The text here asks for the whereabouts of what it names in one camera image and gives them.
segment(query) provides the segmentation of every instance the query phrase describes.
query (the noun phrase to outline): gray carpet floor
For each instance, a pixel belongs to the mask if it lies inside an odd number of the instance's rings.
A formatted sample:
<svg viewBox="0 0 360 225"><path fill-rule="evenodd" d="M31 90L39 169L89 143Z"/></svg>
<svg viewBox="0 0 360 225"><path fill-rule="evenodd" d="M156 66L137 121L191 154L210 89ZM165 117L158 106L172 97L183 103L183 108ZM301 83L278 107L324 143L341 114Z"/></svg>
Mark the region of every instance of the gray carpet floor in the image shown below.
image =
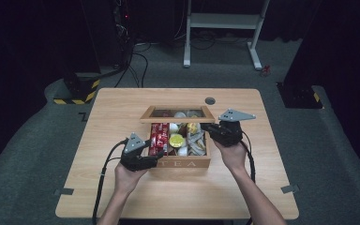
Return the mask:
<svg viewBox="0 0 360 225"><path fill-rule="evenodd" d="M183 68L181 47L145 44L136 46L135 52L148 60L144 87L258 89L289 180L300 187L294 193L300 216L288 223L360 224L360 160L324 89L313 87L324 109L305 110L285 108L276 87L276 83L283 82L300 43L283 43L280 39L258 42L262 64L271 67L268 77L261 77L253 68L242 39L217 41L206 50L193 48L190 68ZM195 40L193 45L205 48L209 43ZM134 55L131 66L137 78L128 71L118 87L137 87L136 81L141 85L145 61ZM98 88L114 87L120 75L102 78ZM17 131L0 156L0 224L92 223L90 218L60 218L54 212L59 200L54 192L65 184L86 125L80 113L88 115L93 107L93 101L85 105L54 104L61 82L46 88L46 106Z"/></svg>

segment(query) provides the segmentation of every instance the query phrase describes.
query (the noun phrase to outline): person's left hand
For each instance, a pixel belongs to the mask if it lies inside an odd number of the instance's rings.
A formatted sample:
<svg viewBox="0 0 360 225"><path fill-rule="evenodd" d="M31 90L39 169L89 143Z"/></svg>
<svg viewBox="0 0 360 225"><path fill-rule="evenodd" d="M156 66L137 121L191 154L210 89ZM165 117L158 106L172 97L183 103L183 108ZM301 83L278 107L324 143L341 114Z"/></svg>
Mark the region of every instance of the person's left hand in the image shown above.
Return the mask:
<svg viewBox="0 0 360 225"><path fill-rule="evenodd" d="M118 163L115 168L115 191L130 194L148 170L132 172Z"/></svg>

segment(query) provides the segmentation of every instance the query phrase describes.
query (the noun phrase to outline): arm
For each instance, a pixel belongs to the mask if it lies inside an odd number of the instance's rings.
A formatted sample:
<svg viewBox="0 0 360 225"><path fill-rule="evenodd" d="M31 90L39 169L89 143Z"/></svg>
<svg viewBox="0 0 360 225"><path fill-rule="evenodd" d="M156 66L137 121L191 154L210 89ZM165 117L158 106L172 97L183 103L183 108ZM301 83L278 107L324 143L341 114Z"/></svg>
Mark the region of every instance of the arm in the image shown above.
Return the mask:
<svg viewBox="0 0 360 225"><path fill-rule="evenodd" d="M97 225L118 224L128 196L136 188L140 178L146 172L147 170L132 172L121 163L118 163L115 168L115 189L113 195Z"/></svg>
<svg viewBox="0 0 360 225"><path fill-rule="evenodd" d="M247 151L242 144L224 147L215 142L215 145L220 150L224 164L230 170L241 190L254 224L286 224L285 219L276 207L250 179L245 168Z"/></svg>

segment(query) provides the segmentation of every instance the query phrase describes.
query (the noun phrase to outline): white metal stand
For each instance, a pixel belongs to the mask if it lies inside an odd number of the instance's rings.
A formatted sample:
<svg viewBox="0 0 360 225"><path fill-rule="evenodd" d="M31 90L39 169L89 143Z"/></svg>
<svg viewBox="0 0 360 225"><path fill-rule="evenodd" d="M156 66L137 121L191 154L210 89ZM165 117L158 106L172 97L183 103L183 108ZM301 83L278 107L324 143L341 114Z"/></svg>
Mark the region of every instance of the white metal stand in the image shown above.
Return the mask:
<svg viewBox="0 0 360 225"><path fill-rule="evenodd" d="M259 15L242 15L242 14L213 14L213 13L192 13L191 0L188 0L187 9L187 36L186 46L184 50L184 67L191 66L191 49L190 49L190 33L191 27L204 28L231 28L231 29L246 29L255 30L252 42L247 43L247 48L253 61L253 66L256 70L261 70L259 56L256 52L256 44L259 39L259 34L262 30L265 12L267 11L270 0L264 0L262 11Z"/></svg>

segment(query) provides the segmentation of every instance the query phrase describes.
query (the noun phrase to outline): table top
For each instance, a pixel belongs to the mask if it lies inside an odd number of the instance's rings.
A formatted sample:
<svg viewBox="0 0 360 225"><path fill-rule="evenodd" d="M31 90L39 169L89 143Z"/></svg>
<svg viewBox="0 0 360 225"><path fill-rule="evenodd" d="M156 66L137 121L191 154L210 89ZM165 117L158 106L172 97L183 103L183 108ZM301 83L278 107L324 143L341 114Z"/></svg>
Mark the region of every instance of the table top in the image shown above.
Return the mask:
<svg viewBox="0 0 360 225"><path fill-rule="evenodd" d="M207 105L206 98L214 98L216 103ZM106 157L131 132L147 139L150 125L142 124L140 118L151 105L207 106L216 119L229 108L255 114L256 119L241 121L241 127L251 141L256 184L286 219L298 217L293 194L281 190L289 185L289 180L259 91L213 88L100 89L65 184L65 188L74 191L72 195L61 195L57 216L92 216L99 173ZM128 198L122 218L249 218L246 203L219 150L212 142L209 145L212 147L209 168L150 169ZM122 149L119 147L112 156L120 157ZM99 217L113 194L113 170L118 161L108 164ZM250 172L248 159L246 168Z"/></svg>

